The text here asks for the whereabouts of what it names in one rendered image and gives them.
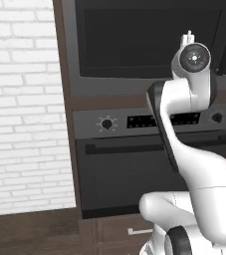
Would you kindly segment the grey built-in oven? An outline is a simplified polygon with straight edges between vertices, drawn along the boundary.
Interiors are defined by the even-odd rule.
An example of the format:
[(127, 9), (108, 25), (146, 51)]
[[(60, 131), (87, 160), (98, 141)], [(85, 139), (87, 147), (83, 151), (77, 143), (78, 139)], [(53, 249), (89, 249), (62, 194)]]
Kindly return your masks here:
[[(73, 113), (82, 214), (131, 214), (152, 191), (185, 191), (148, 108)], [(226, 158), (226, 104), (171, 118), (178, 139)]]

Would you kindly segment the brown wooden drawer front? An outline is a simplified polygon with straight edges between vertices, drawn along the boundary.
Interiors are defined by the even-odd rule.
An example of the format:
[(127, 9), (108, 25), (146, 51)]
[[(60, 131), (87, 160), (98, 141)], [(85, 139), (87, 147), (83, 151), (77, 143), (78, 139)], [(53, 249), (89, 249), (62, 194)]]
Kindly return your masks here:
[(139, 214), (98, 218), (96, 222), (96, 241), (98, 245), (144, 243), (151, 233), (128, 235), (127, 228), (134, 230), (152, 229), (153, 224)]

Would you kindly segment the grey microwave oven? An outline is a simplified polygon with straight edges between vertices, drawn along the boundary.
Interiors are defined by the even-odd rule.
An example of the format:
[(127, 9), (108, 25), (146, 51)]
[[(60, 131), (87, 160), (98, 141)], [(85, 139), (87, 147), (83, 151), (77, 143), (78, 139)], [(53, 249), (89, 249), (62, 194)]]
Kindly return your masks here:
[(181, 36), (211, 53), (226, 46), (226, 0), (62, 0), (71, 95), (141, 94), (171, 78)]

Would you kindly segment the black oven door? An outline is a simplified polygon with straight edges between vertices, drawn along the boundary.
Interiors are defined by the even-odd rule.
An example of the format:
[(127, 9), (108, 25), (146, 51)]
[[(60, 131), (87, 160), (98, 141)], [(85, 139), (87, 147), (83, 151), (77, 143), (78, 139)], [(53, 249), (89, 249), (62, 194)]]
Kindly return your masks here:
[(153, 191), (185, 191), (165, 151), (86, 154), (87, 138), (76, 141), (82, 214), (85, 219), (138, 211), (141, 196)]

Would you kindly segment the brown wooden cabinet frame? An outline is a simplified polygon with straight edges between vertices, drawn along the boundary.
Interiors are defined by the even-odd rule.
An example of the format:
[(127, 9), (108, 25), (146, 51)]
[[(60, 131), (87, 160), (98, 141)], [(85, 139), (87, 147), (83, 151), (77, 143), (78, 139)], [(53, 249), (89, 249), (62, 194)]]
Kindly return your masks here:
[[(68, 128), (68, 137), (69, 137), (71, 161), (72, 161), (72, 167), (73, 167), (74, 188), (75, 188), (75, 195), (77, 199), (77, 208), (78, 208), (78, 216), (79, 216), (79, 229), (80, 229), (80, 235), (81, 235), (82, 255), (139, 255), (139, 251), (141, 247), (144, 245), (144, 243), (146, 243), (150, 239), (151, 236), (144, 243), (98, 245), (96, 241), (96, 222), (98, 218), (102, 218), (102, 217), (89, 218), (89, 219), (85, 219), (83, 217), (82, 208), (81, 208), (80, 182), (79, 182), (78, 165), (77, 165), (73, 113), (78, 111), (133, 109), (133, 108), (148, 108), (150, 110), (147, 103), (147, 99), (146, 99), (147, 90), (155, 82), (170, 81), (172, 79), (172, 72), (171, 72), (171, 78), (169, 80), (154, 81), (141, 94), (109, 95), (109, 96), (96, 96), (96, 97), (72, 96), (71, 89), (70, 89), (62, 0), (53, 0), (53, 7), (54, 7), (54, 14), (55, 14), (57, 41), (58, 41), (60, 67), (61, 67), (61, 78), (62, 78), (63, 94), (64, 94), (64, 105), (65, 105), (67, 128)], [(211, 69), (211, 64), (210, 64), (210, 70), (215, 75), (217, 93), (216, 93), (216, 98), (214, 102), (209, 108), (211, 108), (215, 104), (226, 104), (226, 75), (218, 76), (214, 72), (214, 70)]]

